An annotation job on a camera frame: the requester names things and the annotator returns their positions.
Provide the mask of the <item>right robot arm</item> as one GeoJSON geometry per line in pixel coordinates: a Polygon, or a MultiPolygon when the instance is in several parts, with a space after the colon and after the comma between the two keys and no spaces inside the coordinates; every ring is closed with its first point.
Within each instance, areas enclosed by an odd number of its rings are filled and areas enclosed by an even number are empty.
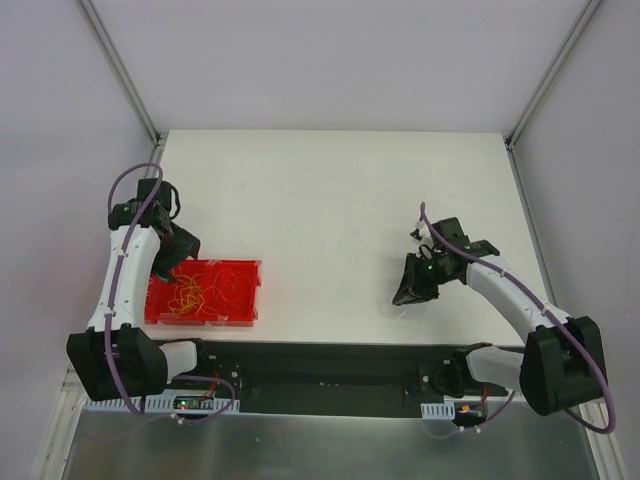
{"type": "Polygon", "coordinates": [[[573,317],[543,301],[487,240],[472,241],[457,218],[420,218],[410,233],[417,244],[405,257],[391,303],[434,301],[441,286],[458,281],[493,306],[524,343],[521,353],[480,342],[458,348],[434,374],[434,388],[460,398],[484,384],[524,396],[539,415],[611,400],[601,333],[589,317],[573,317]]]}

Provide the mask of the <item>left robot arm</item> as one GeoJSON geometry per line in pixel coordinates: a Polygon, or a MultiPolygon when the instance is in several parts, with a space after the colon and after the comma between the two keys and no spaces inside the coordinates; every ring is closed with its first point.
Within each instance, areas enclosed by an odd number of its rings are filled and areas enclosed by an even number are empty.
{"type": "Polygon", "coordinates": [[[68,357],[93,401],[162,393],[178,377],[204,387],[210,363],[193,339],[158,344],[144,330],[151,279],[174,281],[174,269],[195,260],[200,241],[178,226],[176,188],[153,178],[138,182],[134,198],[110,207],[110,259],[103,289],[87,328],[69,336],[68,357]]]}

